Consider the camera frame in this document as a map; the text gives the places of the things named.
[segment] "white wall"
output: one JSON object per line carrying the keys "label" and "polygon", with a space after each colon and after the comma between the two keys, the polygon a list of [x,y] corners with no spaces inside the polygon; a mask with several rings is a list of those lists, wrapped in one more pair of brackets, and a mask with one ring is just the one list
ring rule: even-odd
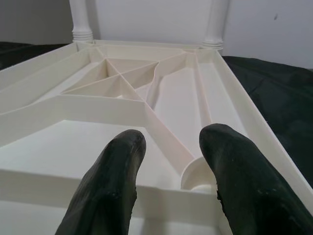
{"label": "white wall", "polygon": [[87,9],[96,39],[197,44],[204,40],[211,2],[87,0]]}
{"label": "white wall", "polygon": [[71,43],[71,31],[68,0],[0,0],[0,42]]}
{"label": "white wall", "polygon": [[230,0],[223,54],[313,68],[313,0]]}

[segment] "dark fabric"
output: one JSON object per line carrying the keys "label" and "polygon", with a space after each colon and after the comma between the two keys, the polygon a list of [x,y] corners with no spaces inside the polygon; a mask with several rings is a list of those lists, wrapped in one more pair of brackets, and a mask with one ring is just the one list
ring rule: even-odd
{"label": "dark fabric", "polygon": [[313,187],[313,72],[257,59],[224,60]]}
{"label": "dark fabric", "polygon": [[0,42],[0,70],[13,66],[38,55],[63,47],[66,44],[31,45]]}

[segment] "white table leg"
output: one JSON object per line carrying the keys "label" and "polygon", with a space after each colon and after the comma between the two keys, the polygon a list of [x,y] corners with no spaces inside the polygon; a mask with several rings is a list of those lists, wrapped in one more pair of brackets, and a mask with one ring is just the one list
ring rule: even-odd
{"label": "white table leg", "polygon": [[93,35],[89,26],[86,0],[69,0],[73,18],[73,41],[92,42]]}
{"label": "white table leg", "polygon": [[203,47],[212,49],[223,48],[223,32],[227,17],[229,0],[212,0],[209,23],[206,30]]}

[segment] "wall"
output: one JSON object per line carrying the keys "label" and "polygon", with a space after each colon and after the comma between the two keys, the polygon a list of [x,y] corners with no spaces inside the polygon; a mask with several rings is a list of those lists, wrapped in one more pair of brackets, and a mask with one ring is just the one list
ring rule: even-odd
{"label": "wall", "polygon": [[313,68],[313,1],[230,0],[223,54]]}
{"label": "wall", "polygon": [[96,39],[197,44],[204,40],[211,2],[87,0],[87,9]]}
{"label": "wall", "polygon": [[70,43],[71,31],[68,0],[0,0],[0,42]]}

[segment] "white plastic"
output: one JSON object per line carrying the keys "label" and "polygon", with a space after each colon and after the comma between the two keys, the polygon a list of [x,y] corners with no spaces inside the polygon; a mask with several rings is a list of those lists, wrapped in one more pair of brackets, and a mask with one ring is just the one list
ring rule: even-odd
{"label": "white plastic", "polygon": [[73,18],[73,41],[89,43],[93,40],[93,34],[89,26],[86,0],[69,0]]}
{"label": "white plastic", "polygon": [[312,189],[216,51],[121,44],[72,44],[0,72],[3,234],[54,234],[84,173],[130,128],[147,141],[130,235],[231,234],[199,148],[215,122],[251,138],[313,212]]}
{"label": "white plastic", "polygon": [[209,12],[209,22],[202,46],[223,49],[223,33],[227,18],[229,0],[213,0]]}

